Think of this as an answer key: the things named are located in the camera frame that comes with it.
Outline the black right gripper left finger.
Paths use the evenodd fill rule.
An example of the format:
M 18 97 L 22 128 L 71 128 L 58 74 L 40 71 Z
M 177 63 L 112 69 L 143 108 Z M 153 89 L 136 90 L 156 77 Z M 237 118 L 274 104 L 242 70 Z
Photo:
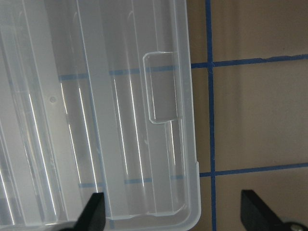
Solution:
M 104 193 L 93 193 L 74 225 L 75 231 L 103 231 L 106 224 Z

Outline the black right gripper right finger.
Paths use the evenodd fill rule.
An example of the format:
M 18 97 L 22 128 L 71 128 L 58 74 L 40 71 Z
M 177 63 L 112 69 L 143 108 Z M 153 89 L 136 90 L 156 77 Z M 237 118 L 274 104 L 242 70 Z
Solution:
M 241 191 L 240 219 L 246 231 L 289 230 L 253 190 Z

